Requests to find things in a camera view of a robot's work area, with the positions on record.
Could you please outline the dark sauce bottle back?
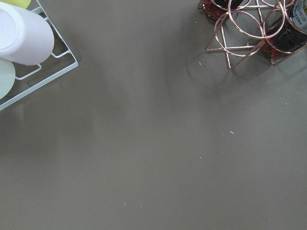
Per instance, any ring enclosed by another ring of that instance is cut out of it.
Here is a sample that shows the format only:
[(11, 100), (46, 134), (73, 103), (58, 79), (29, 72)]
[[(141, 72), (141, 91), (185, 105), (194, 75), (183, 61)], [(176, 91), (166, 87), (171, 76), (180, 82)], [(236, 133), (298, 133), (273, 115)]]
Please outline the dark sauce bottle back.
[(201, 0), (201, 8), (211, 22), (216, 22), (228, 11), (229, 0)]

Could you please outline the dark sauce bottle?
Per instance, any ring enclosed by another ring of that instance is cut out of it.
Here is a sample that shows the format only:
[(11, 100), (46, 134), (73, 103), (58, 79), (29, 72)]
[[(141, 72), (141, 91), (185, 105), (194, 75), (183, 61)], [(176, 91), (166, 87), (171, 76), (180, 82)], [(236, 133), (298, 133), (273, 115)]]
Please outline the dark sauce bottle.
[(307, 2), (296, 0), (286, 10), (287, 17), (278, 18), (267, 29), (268, 38), (262, 45), (265, 57), (271, 60), (283, 59), (307, 43)]
[(229, 0), (201, 0), (201, 8), (211, 22), (216, 22), (228, 11)]

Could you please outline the pale green plastic cup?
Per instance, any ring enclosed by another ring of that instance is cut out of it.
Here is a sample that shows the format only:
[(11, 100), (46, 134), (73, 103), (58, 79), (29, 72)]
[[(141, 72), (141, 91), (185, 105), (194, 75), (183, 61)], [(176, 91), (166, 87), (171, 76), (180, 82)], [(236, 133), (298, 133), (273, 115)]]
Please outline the pale green plastic cup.
[(0, 59), (0, 98), (8, 94), (14, 85), (15, 67), (11, 61)]

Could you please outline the pink plastic cup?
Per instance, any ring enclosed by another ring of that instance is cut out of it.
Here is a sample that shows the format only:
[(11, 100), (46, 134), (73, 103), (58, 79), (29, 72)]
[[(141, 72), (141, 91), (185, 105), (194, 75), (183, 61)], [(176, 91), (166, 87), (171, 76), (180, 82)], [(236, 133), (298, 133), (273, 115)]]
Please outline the pink plastic cup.
[(23, 65), (44, 62), (54, 48), (50, 25), (40, 15), (0, 4), (0, 57)]

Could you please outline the white cup rack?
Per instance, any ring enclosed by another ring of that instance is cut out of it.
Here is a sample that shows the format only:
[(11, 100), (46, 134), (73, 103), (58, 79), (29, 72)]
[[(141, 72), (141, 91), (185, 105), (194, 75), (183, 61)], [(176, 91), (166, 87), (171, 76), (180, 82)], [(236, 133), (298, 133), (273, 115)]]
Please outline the white cup rack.
[(51, 26), (55, 38), (53, 53), (51, 53), (47, 60), (38, 65), (27, 66), (13, 63), (15, 68), (14, 85), (8, 94), (1, 98), (1, 110), (4, 110), (79, 65), (76, 57), (52, 23), (40, 1), (31, 1), (27, 9), (40, 15)]

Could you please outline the dark sauce bottle front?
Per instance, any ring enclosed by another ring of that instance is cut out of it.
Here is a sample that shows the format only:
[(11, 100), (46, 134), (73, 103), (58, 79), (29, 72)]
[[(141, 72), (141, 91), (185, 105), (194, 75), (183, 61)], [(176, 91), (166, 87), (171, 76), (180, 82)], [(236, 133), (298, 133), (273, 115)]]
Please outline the dark sauce bottle front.
[(307, 2), (296, 0), (286, 10), (287, 17), (278, 18), (267, 29), (268, 38), (262, 45), (265, 57), (271, 60), (283, 59), (307, 43)]

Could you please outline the yellow plastic cup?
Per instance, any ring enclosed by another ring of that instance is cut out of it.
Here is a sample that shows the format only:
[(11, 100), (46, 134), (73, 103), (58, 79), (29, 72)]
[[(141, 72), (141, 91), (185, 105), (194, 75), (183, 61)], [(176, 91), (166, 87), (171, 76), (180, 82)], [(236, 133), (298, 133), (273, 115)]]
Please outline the yellow plastic cup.
[(31, 0), (1, 0), (1, 2), (27, 9), (31, 3)]

